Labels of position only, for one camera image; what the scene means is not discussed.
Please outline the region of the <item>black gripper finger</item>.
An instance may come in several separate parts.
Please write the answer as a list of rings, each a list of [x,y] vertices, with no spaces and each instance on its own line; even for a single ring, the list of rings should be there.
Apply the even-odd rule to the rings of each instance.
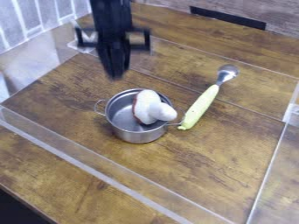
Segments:
[[[114,63],[112,63],[110,50],[106,47],[100,47],[98,49],[98,56],[100,57],[100,61],[106,69],[107,76],[111,80],[114,80],[116,76],[115,76]]]
[[[127,72],[130,67],[130,55],[131,50],[128,47],[123,47],[119,50],[118,60],[116,60],[116,77],[122,77]]]

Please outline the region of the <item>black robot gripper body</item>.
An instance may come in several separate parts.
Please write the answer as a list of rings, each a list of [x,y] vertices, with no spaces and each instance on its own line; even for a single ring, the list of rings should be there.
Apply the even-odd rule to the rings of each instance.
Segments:
[[[94,26],[99,41],[127,40],[127,34],[139,32],[144,35],[143,44],[128,44],[130,50],[151,50],[151,31],[148,28],[135,27],[131,13],[131,0],[90,0]]]

